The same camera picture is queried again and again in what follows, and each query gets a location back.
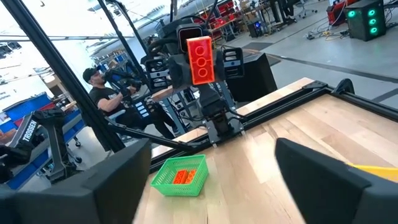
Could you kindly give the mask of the black diagonal brace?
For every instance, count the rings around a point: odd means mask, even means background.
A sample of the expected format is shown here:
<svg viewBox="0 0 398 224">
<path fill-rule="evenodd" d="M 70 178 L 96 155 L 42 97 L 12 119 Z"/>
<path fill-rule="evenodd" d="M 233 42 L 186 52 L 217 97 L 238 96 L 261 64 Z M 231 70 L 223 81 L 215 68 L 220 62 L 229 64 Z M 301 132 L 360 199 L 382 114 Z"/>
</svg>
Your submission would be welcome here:
<svg viewBox="0 0 398 224">
<path fill-rule="evenodd" d="M 158 137 L 153 134 L 148 134 L 136 129 L 132 129 L 123 124 L 119 124 L 108 117 L 105 117 L 105 120 L 108 122 L 109 127 L 118 134 L 123 134 L 138 139 L 150 139 L 156 144 L 171 147 L 179 151 L 189 152 L 200 147 L 199 143 L 174 141 L 163 137 Z"/>
</svg>

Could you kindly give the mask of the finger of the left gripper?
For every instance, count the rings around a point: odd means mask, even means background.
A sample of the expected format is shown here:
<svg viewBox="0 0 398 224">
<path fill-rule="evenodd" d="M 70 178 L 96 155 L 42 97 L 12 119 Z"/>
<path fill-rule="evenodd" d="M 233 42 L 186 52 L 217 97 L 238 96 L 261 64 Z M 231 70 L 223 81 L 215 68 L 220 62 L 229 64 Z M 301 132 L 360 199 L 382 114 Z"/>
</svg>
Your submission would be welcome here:
<svg viewBox="0 0 398 224">
<path fill-rule="evenodd" d="M 174 90 L 186 89 L 190 81 L 190 66 L 186 54 L 171 55 L 167 61 Z"/>
<path fill-rule="evenodd" d="M 220 50 L 214 51 L 214 69 L 215 69 L 215 77 L 216 81 L 225 81 L 226 75 L 224 71 L 224 61 L 223 61 L 223 53 Z"/>
</svg>

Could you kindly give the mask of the yellow plastic basket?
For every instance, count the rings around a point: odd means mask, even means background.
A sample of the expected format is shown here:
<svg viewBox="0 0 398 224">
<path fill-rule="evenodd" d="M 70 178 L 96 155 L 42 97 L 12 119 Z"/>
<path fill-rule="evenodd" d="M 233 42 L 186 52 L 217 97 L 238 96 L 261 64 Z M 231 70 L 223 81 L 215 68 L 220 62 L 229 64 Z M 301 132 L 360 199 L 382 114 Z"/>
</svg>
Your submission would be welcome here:
<svg viewBox="0 0 398 224">
<path fill-rule="evenodd" d="M 348 163 L 348 165 L 368 172 L 370 174 L 376 175 L 378 177 L 382 177 L 383 179 L 398 183 L 398 168 L 396 167 L 364 166 L 354 165 L 351 163 Z"/>
</svg>

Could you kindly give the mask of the black table frame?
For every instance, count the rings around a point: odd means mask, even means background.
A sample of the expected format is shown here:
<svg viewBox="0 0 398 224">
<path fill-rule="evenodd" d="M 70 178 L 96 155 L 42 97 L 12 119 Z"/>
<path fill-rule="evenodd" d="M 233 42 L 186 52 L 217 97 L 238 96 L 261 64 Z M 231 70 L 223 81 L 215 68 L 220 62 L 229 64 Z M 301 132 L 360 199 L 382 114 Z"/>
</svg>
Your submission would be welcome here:
<svg viewBox="0 0 398 224">
<path fill-rule="evenodd" d="M 243 128 L 245 131 L 248 131 L 257 125 L 282 115 L 304 103 L 308 103 L 309 101 L 323 95 L 330 95 L 355 105 L 358 108 L 362 108 L 398 123 L 398 109 L 376 103 L 352 93 L 336 95 L 332 93 L 334 88 L 335 87 L 318 80 L 301 78 L 238 108 L 237 113 L 247 117 L 248 120 L 243 124 Z M 155 147 L 152 150 L 154 155 L 152 156 L 150 173 L 158 171 L 169 158 L 191 156 L 202 152 L 213 145 L 209 140 L 208 131 L 201 128 L 194 129 L 187 134 L 181 135 L 177 138 L 177 141 L 199 143 L 200 147 L 189 152 L 179 151 L 167 146 Z"/>
</svg>

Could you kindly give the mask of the red tool chest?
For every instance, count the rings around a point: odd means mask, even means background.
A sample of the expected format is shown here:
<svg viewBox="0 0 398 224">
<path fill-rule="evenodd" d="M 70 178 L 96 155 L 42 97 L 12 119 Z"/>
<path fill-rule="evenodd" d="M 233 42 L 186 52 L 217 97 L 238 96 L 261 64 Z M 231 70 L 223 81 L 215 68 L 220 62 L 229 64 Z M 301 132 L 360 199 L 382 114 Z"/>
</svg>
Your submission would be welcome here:
<svg viewBox="0 0 398 224">
<path fill-rule="evenodd" d="M 345 22 L 346 16 L 343 9 L 358 0 L 333 0 L 332 5 L 328 6 L 326 13 L 330 26 L 338 26 Z"/>
</svg>

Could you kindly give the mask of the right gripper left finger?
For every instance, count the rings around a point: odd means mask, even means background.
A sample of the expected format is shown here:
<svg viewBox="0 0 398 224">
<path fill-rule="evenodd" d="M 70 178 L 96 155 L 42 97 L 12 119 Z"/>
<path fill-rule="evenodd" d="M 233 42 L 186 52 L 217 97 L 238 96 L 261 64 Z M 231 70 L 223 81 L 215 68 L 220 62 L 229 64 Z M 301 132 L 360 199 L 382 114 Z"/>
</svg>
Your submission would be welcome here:
<svg viewBox="0 0 398 224">
<path fill-rule="evenodd" d="M 151 162 L 151 142 L 141 139 L 92 167 L 81 183 L 81 224 L 132 224 Z"/>
</svg>

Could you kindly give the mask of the person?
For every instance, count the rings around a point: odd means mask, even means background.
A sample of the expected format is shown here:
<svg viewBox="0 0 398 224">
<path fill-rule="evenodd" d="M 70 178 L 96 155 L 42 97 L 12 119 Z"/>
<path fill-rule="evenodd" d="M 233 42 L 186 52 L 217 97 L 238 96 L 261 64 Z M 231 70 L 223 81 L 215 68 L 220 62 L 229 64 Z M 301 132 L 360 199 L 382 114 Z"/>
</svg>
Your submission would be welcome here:
<svg viewBox="0 0 398 224">
<path fill-rule="evenodd" d="M 122 104 L 122 100 L 127 98 L 128 94 L 118 93 L 105 86 L 106 80 L 97 68 L 87 68 L 83 72 L 83 79 L 92 86 L 89 96 L 104 115 L 110 116 L 121 110 L 126 111 L 116 118 L 117 123 L 140 130 L 145 130 L 148 125 L 153 124 L 167 139 L 173 139 L 174 134 L 178 132 L 177 125 L 158 102 L 151 99 L 146 101 L 149 115 L 144 118 L 134 108 L 128 108 Z"/>
</svg>

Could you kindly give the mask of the black corner bracket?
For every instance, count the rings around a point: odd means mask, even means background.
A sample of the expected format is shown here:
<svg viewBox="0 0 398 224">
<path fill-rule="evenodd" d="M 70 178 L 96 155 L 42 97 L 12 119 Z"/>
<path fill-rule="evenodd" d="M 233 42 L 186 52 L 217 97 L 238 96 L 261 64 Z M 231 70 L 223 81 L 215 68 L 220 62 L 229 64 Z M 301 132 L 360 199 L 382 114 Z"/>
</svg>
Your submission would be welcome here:
<svg viewBox="0 0 398 224">
<path fill-rule="evenodd" d="M 345 78 L 337 84 L 337 86 L 332 91 L 333 94 L 341 95 L 343 93 L 352 93 L 354 94 L 354 85 L 353 82 L 349 78 Z"/>
</svg>

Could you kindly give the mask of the green plastic basket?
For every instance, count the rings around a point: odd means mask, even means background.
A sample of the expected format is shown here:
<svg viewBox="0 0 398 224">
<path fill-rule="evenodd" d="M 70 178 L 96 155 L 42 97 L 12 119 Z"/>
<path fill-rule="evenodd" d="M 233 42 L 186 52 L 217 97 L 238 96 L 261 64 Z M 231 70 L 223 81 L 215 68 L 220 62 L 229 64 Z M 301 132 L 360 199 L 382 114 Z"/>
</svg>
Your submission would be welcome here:
<svg viewBox="0 0 398 224">
<path fill-rule="evenodd" d="M 179 170 L 196 170 L 190 184 L 173 184 Z M 164 196 L 198 196 L 208 176 L 206 156 L 204 154 L 167 159 L 150 185 Z"/>
</svg>

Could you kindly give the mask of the black box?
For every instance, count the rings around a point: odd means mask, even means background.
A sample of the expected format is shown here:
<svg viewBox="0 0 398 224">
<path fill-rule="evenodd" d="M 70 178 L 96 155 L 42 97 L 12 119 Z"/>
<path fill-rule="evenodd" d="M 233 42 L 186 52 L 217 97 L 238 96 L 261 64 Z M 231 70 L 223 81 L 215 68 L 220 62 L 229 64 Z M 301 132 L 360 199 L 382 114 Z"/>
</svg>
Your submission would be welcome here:
<svg viewBox="0 0 398 224">
<path fill-rule="evenodd" d="M 226 83 L 237 102 L 254 101 L 277 90 L 269 60 L 264 52 L 244 57 L 244 76 L 227 79 Z"/>
</svg>

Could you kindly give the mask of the black tower green fans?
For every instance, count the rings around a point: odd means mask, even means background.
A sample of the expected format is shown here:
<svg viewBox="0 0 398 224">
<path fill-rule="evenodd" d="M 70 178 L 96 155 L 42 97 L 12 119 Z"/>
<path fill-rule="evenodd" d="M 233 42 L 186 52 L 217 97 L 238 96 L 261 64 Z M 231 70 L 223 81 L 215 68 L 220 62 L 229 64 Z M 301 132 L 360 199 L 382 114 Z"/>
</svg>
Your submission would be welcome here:
<svg viewBox="0 0 398 224">
<path fill-rule="evenodd" d="M 359 0 L 344 12 L 350 38 L 367 42 L 386 34 L 383 0 Z"/>
</svg>

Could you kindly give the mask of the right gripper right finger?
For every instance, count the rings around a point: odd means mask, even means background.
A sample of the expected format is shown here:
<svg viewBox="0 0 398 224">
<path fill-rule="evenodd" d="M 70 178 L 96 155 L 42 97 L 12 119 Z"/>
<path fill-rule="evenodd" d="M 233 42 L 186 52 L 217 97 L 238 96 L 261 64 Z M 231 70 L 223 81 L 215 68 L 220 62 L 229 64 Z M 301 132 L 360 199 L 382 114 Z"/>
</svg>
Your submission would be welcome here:
<svg viewBox="0 0 398 224">
<path fill-rule="evenodd" d="M 352 224 L 370 182 L 337 159 L 287 138 L 278 138 L 275 158 L 306 224 Z"/>
</svg>

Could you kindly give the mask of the black frame post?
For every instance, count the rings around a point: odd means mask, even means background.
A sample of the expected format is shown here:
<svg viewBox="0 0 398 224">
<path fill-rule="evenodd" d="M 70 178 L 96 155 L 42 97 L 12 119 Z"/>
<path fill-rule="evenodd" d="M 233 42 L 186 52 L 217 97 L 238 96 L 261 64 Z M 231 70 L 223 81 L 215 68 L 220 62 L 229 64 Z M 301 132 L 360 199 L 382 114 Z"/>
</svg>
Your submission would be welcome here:
<svg viewBox="0 0 398 224">
<path fill-rule="evenodd" d="M 86 121 L 93 129 L 98 141 L 105 149 L 118 152 L 125 148 L 115 130 L 108 125 L 105 116 L 98 111 L 83 85 L 78 81 L 73 70 L 67 64 L 61 53 L 53 45 L 48 35 L 41 28 L 35 17 L 22 0 L 0 0 L 19 27 L 27 34 L 43 58 L 58 75 L 68 92 L 76 100 Z"/>
</svg>

